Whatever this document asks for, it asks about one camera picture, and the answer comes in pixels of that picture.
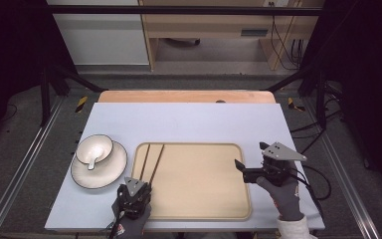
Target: table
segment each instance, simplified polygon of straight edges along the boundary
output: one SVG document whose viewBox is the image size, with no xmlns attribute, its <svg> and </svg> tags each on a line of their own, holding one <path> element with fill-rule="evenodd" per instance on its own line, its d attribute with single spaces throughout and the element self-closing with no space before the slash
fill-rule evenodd
<svg viewBox="0 0 382 239">
<path fill-rule="evenodd" d="M 136 93 L 141 103 L 103 103 L 116 96 Z M 227 102 L 231 96 L 253 96 L 248 102 L 233 104 L 169 103 L 172 96 L 179 94 L 189 101 L 198 101 L 199 94 L 211 100 Z M 154 95 L 158 103 L 147 103 L 144 96 Z M 94 105 L 82 139 L 96 133 L 104 133 L 120 142 L 128 153 L 128 165 L 123 175 L 113 184 L 100 189 L 84 189 L 77 186 L 68 170 L 61 190 L 54 203 L 45 228 L 56 231 L 98 231 L 113 219 L 110 206 L 115 200 L 115 192 L 123 177 L 131 173 L 133 153 L 145 141 L 182 142 L 233 142 L 238 144 L 246 160 L 247 167 L 260 167 L 261 152 L 259 142 L 281 143 L 294 148 L 287 129 L 281 106 L 272 101 L 273 95 L 262 92 L 223 91 L 119 91 L 103 93 Z M 266 97 L 267 104 L 260 103 L 260 96 Z M 303 171 L 300 163 L 296 166 Z M 146 231 L 260 231 L 277 228 L 278 211 L 269 194 L 258 185 L 249 184 L 253 212 L 245 221 L 197 221 L 197 220 L 150 220 Z M 319 213 L 309 193 L 300 188 L 300 208 L 306 215 L 310 229 L 323 229 Z"/>
</svg>

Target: plate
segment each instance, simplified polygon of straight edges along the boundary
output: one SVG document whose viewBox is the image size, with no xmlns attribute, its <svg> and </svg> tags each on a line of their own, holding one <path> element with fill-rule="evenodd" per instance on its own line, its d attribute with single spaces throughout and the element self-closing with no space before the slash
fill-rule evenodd
<svg viewBox="0 0 382 239">
<path fill-rule="evenodd" d="M 112 154 L 105 160 L 97 162 L 95 169 L 89 170 L 89 165 L 81 163 L 77 157 L 71 164 L 71 176 L 81 187 L 95 189 L 108 186 L 117 180 L 126 167 L 125 148 L 118 142 L 113 142 Z"/>
</svg>

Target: gloved hand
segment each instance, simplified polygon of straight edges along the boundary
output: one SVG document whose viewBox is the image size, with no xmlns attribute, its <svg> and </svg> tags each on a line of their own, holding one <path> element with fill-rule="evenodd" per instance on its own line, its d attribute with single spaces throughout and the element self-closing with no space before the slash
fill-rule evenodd
<svg viewBox="0 0 382 239">
<path fill-rule="evenodd" d="M 293 161 L 290 167 L 296 168 Z M 272 185 L 263 177 L 257 178 L 257 184 L 270 194 L 281 214 L 280 220 L 299 221 L 303 218 L 304 215 L 299 211 L 298 181 L 295 178 L 289 177 L 281 187 Z"/>
<path fill-rule="evenodd" d="M 145 223 L 147 222 L 148 217 L 150 217 L 151 206 L 148 204 L 145 207 L 145 211 L 141 217 L 138 219 L 132 220 L 126 216 L 123 216 L 120 219 L 119 225 L 116 230 L 115 238 L 122 239 L 135 239 L 142 237 L 142 230 Z"/>
</svg>

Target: spoon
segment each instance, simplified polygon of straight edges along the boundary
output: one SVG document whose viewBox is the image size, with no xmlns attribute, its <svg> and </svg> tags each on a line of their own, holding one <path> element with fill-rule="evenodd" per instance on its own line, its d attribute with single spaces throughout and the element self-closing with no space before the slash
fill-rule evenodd
<svg viewBox="0 0 382 239">
<path fill-rule="evenodd" d="M 101 147 L 95 148 L 93 152 L 94 159 L 92 159 L 89 163 L 89 170 L 95 169 L 95 164 L 97 159 L 103 154 L 103 149 Z"/>
</svg>

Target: aluminum rail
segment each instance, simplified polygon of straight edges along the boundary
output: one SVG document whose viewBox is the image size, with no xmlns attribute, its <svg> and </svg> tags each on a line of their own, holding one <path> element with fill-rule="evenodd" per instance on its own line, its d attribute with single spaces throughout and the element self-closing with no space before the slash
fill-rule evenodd
<svg viewBox="0 0 382 239">
<path fill-rule="evenodd" d="M 312 104 L 312 101 L 307 99 L 302 99 L 303 104 L 307 106 L 307 110 L 313 120 L 316 120 L 316 117 L 313 112 L 315 112 L 315 107 Z M 343 195 L 346 198 L 346 202 L 349 205 L 349 208 L 352 211 L 352 214 L 358 224 L 359 230 L 366 239 L 378 239 L 380 235 L 372 221 L 368 211 L 362 202 L 361 197 L 356 191 L 355 185 L 353 185 L 352 180 L 350 179 L 348 173 L 346 172 L 342 162 L 339 159 L 339 156 L 336 150 L 333 147 L 333 144 L 328 137 L 327 131 L 324 132 L 320 138 L 323 144 L 325 151 L 329 155 L 329 163 L 331 169 L 333 170 L 334 175 L 336 176 L 337 182 L 342 189 Z"/>
<path fill-rule="evenodd" d="M 265 16 L 321 16 L 342 13 L 322 8 L 290 7 L 231 7 L 231 6 L 98 6 L 49 5 L 20 6 L 17 10 L 54 14 L 178 14 L 178 15 L 265 15 Z"/>
<path fill-rule="evenodd" d="M 33 165 L 37 155 L 39 154 L 39 151 L 42 148 L 42 145 L 46 137 L 48 136 L 48 133 L 52 125 L 55 122 L 55 119 L 58 116 L 58 113 L 61 109 L 61 105 L 63 104 L 63 102 L 64 102 L 63 97 L 56 98 L 52 108 L 53 113 L 51 114 L 51 117 L 49 118 L 48 122 L 44 126 L 39 128 L 39 131 L 37 132 L 35 139 L 33 140 L 32 144 L 27 150 L 27 153 L 25 154 L 17 171 L 12 177 L 11 182 L 9 183 L 7 189 L 2 195 L 0 199 L 0 226 L 2 225 L 12 204 L 14 203 L 15 198 L 17 197 L 17 194 L 20 191 L 21 186 L 23 185 L 23 182 L 26 179 L 31 166 Z"/>
</svg>

